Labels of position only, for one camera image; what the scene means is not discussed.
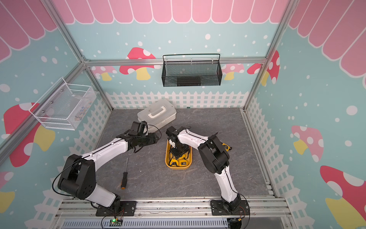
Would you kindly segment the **yellow tape measure metal clip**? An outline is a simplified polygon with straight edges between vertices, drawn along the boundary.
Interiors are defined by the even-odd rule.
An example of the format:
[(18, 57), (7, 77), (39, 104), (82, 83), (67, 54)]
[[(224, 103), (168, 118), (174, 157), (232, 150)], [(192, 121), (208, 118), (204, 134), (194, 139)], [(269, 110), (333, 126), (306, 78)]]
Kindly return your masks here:
[(188, 160), (188, 159), (179, 159), (179, 167), (180, 168), (187, 168), (187, 167), (189, 167), (190, 166), (190, 164), (191, 164), (191, 162), (190, 162), (190, 160)]

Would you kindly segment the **yellow tape measure top clip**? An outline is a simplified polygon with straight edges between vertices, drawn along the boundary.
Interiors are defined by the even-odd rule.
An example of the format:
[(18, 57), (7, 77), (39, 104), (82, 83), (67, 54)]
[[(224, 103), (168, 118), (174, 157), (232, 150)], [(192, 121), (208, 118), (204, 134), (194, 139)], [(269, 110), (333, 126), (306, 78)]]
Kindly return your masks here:
[(229, 145), (223, 143), (223, 147), (225, 148), (226, 151), (230, 151), (232, 150), (232, 147), (230, 147)]

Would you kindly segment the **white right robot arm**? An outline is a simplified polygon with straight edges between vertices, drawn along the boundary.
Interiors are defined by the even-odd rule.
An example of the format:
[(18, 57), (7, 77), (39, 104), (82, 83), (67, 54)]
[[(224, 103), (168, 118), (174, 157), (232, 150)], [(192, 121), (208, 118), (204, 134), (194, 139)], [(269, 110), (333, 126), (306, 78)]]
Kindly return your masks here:
[(189, 148), (198, 150), (205, 167), (216, 177), (221, 190), (223, 208), (229, 214), (234, 213), (241, 203), (241, 197), (231, 178), (229, 153), (216, 134), (202, 136), (185, 127), (179, 129), (169, 127), (166, 134), (172, 146), (172, 153), (182, 154)]

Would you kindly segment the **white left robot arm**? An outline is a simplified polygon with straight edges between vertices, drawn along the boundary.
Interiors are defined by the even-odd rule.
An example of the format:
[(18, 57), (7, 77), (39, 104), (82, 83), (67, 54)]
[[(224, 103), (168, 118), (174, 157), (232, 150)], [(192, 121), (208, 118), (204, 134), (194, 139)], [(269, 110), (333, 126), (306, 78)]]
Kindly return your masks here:
[(90, 153), (80, 156), (73, 154), (65, 162), (57, 188), (72, 197), (87, 200), (100, 207), (119, 212), (120, 196), (97, 184), (96, 171), (118, 155), (131, 149), (138, 152), (136, 147), (142, 149), (145, 146), (156, 144), (159, 139), (160, 137), (155, 133), (138, 134), (126, 131), (110, 143)]

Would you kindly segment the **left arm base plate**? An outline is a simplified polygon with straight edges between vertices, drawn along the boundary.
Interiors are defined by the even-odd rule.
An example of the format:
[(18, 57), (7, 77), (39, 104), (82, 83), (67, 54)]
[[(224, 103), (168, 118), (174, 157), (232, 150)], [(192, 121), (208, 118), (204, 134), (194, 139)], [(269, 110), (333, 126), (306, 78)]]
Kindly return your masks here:
[(136, 210), (136, 201), (121, 201), (113, 203), (110, 207), (98, 206), (96, 211), (97, 217), (105, 216), (134, 216)]

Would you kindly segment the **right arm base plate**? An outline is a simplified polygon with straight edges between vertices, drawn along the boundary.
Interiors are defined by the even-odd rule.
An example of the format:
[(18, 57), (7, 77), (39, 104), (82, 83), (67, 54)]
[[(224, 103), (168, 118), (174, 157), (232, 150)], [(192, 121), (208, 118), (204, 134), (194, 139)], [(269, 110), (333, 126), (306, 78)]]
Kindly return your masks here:
[(224, 199), (210, 200), (210, 207), (213, 216), (250, 215), (250, 208), (248, 202), (246, 200), (241, 200), (239, 197), (234, 199), (232, 202), (227, 202)]

